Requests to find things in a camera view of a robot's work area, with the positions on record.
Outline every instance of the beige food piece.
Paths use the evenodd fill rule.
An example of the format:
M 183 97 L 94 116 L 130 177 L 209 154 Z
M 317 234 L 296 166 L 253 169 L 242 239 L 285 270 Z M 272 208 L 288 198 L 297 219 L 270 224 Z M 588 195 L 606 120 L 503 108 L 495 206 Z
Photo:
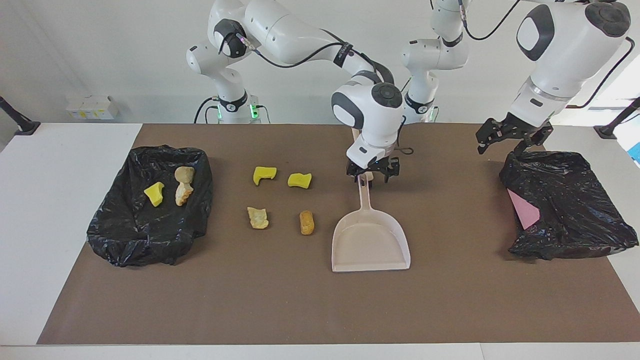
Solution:
M 180 183 L 178 190 L 175 191 L 175 204 L 178 206 L 185 205 L 191 193 L 193 193 L 193 188 L 190 184 Z
M 269 226 L 269 220 L 267 220 L 267 210 L 262 209 L 258 210 L 255 208 L 247 207 L 247 212 L 249 212 L 249 220 L 251 221 L 251 227 L 254 229 L 266 229 Z
M 302 235 L 311 235 L 314 233 L 316 229 L 316 224 L 314 223 L 314 215 L 311 211 L 302 211 L 300 213 L 300 232 Z
M 175 169 L 175 179 L 180 183 L 191 184 L 195 173 L 196 169 L 192 167 L 179 167 Z

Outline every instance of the black stand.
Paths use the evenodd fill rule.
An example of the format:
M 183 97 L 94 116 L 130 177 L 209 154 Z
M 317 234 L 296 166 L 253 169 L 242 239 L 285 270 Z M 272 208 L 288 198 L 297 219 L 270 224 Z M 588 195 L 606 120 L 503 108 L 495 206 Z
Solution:
M 16 124 L 18 124 L 19 130 L 15 132 L 16 135 L 32 135 L 35 133 L 36 129 L 38 129 L 38 126 L 40 126 L 38 121 L 31 121 L 29 118 L 19 113 L 1 96 L 0 108 L 2 108 L 2 110 L 4 110 L 4 112 L 7 113 L 7 115 L 9 115 Z
M 600 138 L 603 139 L 617 139 L 616 135 L 613 135 L 613 131 L 616 127 L 622 124 L 631 114 L 635 113 L 638 108 L 640 108 L 640 97 L 638 97 L 634 102 L 631 103 L 626 109 L 624 109 L 616 120 L 613 120 L 611 124 L 605 126 L 594 126 L 596 133 L 600 135 Z

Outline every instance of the brown table mat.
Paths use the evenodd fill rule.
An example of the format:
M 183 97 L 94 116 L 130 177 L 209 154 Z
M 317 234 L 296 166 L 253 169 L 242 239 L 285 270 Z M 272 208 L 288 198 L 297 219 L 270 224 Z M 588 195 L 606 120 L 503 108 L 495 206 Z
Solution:
M 498 173 L 516 143 L 476 152 L 477 125 L 407 126 L 401 175 L 372 205 L 404 228 L 402 272 L 334 274 L 333 229 L 358 208 L 344 126 L 144 125 L 134 146 L 199 147 L 214 174 L 209 232 L 177 266 L 115 268 L 85 245 L 39 344 L 640 341 L 640 315 L 605 258 L 523 261 Z M 252 183 L 255 166 L 275 180 Z M 312 172 L 310 190 L 288 188 Z M 252 230 L 246 207 L 267 208 Z M 316 232 L 299 234 L 298 213 Z

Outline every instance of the black garbage bag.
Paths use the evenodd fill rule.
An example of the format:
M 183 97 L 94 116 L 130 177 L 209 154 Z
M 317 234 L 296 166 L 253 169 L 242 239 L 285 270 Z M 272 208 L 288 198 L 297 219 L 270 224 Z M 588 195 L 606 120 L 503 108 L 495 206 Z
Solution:
M 194 189 L 187 203 L 175 204 L 176 168 L 193 167 Z M 153 207 L 144 190 L 161 182 L 163 202 Z M 211 213 L 212 176 L 207 154 L 200 149 L 138 147 L 133 149 L 96 211 L 87 241 L 112 265 L 174 265 L 207 231 Z
M 521 257 L 596 258 L 638 245 L 591 165 L 576 152 L 509 154 L 500 180 L 540 211 L 527 229 L 520 221 L 509 251 Z

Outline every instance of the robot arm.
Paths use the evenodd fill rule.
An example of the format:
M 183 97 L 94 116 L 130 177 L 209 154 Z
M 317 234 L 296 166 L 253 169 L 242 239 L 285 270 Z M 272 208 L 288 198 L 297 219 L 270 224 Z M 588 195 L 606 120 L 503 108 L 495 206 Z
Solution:
M 468 7 L 471 0 L 463 0 Z M 433 104 L 438 78 L 432 70 L 460 69 L 467 64 L 469 46 L 463 36 L 460 0 L 433 2 L 433 31 L 437 39 L 418 39 L 403 50 L 404 66 L 411 72 L 412 82 L 404 97 L 406 123 L 422 122 Z
M 206 74 L 216 80 L 218 91 L 224 90 L 231 99 L 239 99 L 244 87 L 238 74 L 226 66 L 251 52 L 279 67 L 329 60 L 348 72 L 351 79 L 332 96 L 333 113 L 338 120 L 361 130 L 347 151 L 348 173 L 356 176 L 380 171 L 386 177 L 397 175 L 397 162 L 390 161 L 389 156 L 403 121 L 402 95 L 386 68 L 328 31 L 300 21 L 274 0 L 252 0 L 246 6 L 238 0 L 217 0 L 209 16 L 208 36 L 214 47 L 208 56 L 216 59 L 207 63 L 216 66 L 212 66 L 215 71 Z M 289 66 L 268 60 L 261 48 Z
M 628 8 L 615 0 L 534 2 L 549 4 L 529 12 L 517 40 L 536 68 L 505 119 L 488 119 L 476 133 L 480 154 L 507 138 L 522 139 L 516 153 L 541 145 L 553 131 L 549 119 L 611 59 L 630 27 Z

